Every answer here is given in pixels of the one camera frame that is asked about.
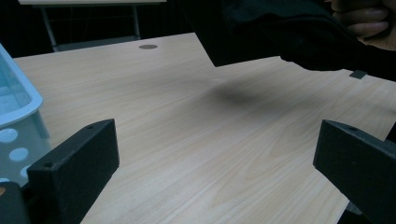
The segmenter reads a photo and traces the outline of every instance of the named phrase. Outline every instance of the black fabric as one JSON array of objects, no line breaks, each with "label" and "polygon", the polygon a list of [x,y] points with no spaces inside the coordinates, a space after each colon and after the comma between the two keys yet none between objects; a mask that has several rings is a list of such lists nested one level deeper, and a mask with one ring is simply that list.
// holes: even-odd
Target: black fabric
[{"label": "black fabric", "polygon": [[395,81],[396,52],[363,45],[327,8],[323,0],[222,0],[221,5],[234,35],[262,31],[262,41],[285,61],[310,70],[362,70]]}]

